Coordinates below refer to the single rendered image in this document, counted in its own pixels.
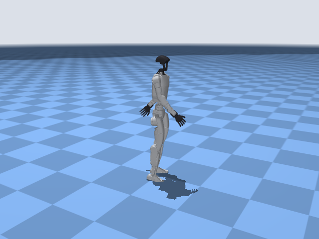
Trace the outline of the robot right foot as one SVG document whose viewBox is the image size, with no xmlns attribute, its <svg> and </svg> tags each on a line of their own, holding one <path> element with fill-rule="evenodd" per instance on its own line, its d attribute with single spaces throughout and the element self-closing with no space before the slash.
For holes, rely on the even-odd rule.
<svg viewBox="0 0 319 239">
<path fill-rule="evenodd" d="M 152 174 L 148 174 L 148 175 L 147 175 L 147 179 L 148 179 L 148 180 L 155 181 L 155 182 L 164 182 L 164 180 L 162 180 L 162 179 L 159 178 L 158 176 L 152 177 Z"/>
</svg>

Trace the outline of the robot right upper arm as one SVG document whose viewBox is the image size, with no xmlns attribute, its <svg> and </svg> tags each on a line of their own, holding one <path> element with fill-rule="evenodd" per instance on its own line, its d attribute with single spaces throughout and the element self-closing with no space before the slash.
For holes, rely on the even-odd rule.
<svg viewBox="0 0 319 239">
<path fill-rule="evenodd" d="M 160 79 L 160 76 L 155 76 L 152 78 L 152 83 L 154 85 L 154 88 L 155 88 L 155 91 L 156 91 L 156 95 L 157 95 L 157 98 L 158 100 L 160 101 L 160 96 L 163 96 L 161 94 L 162 92 L 162 89 L 161 89 L 161 79 Z"/>
</svg>

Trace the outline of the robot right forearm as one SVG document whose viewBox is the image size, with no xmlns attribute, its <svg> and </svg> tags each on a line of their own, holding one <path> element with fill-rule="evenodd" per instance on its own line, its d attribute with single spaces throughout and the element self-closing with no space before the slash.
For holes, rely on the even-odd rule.
<svg viewBox="0 0 319 239">
<path fill-rule="evenodd" d="M 160 96 L 159 100 L 160 100 L 162 106 L 167 110 L 168 113 L 172 114 L 173 116 L 176 115 L 176 112 L 173 110 L 172 107 L 170 107 L 170 104 L 165 99 L 165 96 Z"/>
</svg>

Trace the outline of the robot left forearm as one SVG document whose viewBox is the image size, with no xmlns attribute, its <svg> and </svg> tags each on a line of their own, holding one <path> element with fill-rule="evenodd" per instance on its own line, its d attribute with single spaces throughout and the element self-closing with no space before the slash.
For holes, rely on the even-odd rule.
<svg viewBox="0 0 319 239">
<path fill-rule="evenodd" d="M 153 104 L 155 104 L 156 102 L 153 102 L 153 99 L 148 103 L 148 105 L 151 107 Z"/>
</svg>

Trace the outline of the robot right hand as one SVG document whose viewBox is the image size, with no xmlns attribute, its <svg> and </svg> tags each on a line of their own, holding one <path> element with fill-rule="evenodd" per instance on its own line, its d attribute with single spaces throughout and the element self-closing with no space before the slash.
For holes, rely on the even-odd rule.
<svg viewBox="0 0 319 239">
<path fill-rule="evenodd" d="M 176 112 L 176 111 L 175 111 Z M 171 116 L 173 117 L 173 118 L 175 118 L 175 120 L 176 120 L 176 122 L 180 125 L 180 127 L 181 127 L 181 125 L 183 126 L 183 124 L 184 124 L 184 122 L 186 122 L 183 118 L 185 118 L 185 116 L 181 116 L 181 115 L 178 115 L 178 113 L 176 112 L 176 115 L 175 116 L 173 116 L 172 114 L 171 114 Z M 183 122 L 183 124 L 182 124 L 182 122 Z M 180 124 L 180 123 L 181 124 Z"/>
</svg>

